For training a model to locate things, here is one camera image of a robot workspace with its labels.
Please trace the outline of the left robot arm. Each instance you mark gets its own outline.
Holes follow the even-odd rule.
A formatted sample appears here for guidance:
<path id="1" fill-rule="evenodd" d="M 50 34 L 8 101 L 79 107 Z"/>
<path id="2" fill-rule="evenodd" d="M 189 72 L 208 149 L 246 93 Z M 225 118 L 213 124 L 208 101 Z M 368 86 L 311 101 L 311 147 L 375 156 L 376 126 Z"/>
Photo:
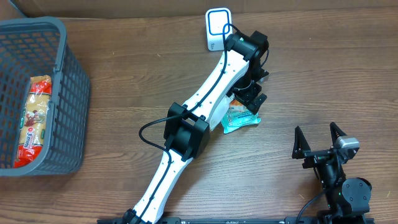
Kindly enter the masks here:
<path id="1" fill-rule="evenodd" d="M 165 118 L 143 127 L 165 123 L 159 167 L 145 194 L 125 212 L 122 222 L 157 223 L 166 201 L 186 166 L 206 148 L 212 130 L 220 123 L 233 100 L 257 114 L 267 96 L 259 84 L 269 72 L 261 57 L 269 53 L 268 37 L 258 31 L 236 31 L 223 36 L 224 52 L 215 69 L 196 93 L 182 105 L 173 103 Z"/>

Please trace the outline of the orange spaghetti packet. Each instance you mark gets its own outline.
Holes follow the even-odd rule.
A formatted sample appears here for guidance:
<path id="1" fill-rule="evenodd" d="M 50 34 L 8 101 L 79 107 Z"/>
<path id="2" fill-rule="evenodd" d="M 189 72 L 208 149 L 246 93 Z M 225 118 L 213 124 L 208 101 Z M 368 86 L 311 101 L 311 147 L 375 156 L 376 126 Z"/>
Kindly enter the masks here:
<path id="1" fill-rule="evenodd" d="M 50 76 L 42 75 L 30 78 L 13 168 L 26 166 L 40 154 L 44 146 L 48 103 L 51 96 L 52 79 Z"/>

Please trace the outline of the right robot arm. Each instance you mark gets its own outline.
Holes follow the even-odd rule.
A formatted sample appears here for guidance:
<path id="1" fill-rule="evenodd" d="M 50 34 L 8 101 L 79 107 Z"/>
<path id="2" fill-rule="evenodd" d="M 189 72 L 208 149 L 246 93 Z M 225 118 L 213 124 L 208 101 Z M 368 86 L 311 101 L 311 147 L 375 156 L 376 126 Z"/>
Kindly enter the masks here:
<path id="1" fill-rule="evenodd" d="M 357 154 L 359 141 L 343 132 L 334 122 L 330 123 L 332 146 L 312 151 L 300 127 L 295 128 L 293 159 L 303 159 L 304 169 L 313 169 L 321 182 L 322 191 L 308 201 L 293 223 L 374 223 L 367 218 L 370 211 L 372 185 L 364 178 L 347 178 L 343 165 Z M 304 217 L 304 211 L 320 197 L 325 196 L 328 208 L 315 217 Z"/>

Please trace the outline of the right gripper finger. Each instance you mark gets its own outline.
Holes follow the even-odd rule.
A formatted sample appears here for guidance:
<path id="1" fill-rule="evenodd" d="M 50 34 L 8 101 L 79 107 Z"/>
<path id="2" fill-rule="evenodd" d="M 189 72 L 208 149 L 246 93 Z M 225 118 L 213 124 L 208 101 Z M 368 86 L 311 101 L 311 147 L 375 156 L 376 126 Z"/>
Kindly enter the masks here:
<path id="1" fill-rule="evenodd" d="M 344 133 L 334 122 L 330 123 L 330 132 L 331 132 L 331 139 L 332 139 L 332 143 L 333 146 L 335 146 L 336 140 L 340 137 L 340 136 L 345 136 L 346 133 Z"/>
<path id="2" fill-rule="evenodd" d="M 292 151 L 293 159 L 303 159 L 311 151 L 305 136 L 299 126 L 295 128 L 295 141 Z"/>

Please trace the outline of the teal wet wipes pack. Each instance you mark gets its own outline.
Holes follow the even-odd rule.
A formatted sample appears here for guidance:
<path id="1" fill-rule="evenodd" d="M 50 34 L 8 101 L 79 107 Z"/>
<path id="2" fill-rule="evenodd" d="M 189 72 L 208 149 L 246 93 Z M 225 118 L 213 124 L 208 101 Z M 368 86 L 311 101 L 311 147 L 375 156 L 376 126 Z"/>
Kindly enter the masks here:
<path id="1" fill-rule="evenodd" d="M 225 134 L 232 133 L 243 126 L 259 124 L 260 122 L 261 118 L 258 117 L 258 114 L 252 114 L 247 109 L 243 111 L 228 110 L 221 120 Z"/>

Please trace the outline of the white cream tube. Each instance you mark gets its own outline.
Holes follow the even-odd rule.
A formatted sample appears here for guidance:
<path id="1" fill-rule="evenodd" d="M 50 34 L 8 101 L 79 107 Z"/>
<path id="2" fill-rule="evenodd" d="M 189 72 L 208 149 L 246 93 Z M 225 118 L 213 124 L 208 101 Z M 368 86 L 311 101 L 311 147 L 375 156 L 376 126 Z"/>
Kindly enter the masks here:
<path id="1" fill-rule="evenodd" d="M 210 130 L 213 131 L 216 126 L 221 122 L 222 118 L 229 109 L 229 104 L 233 101 L 233 97 L 225 96 L 218 106 L 216 107 L 214 113 L 210 118 Z"/>

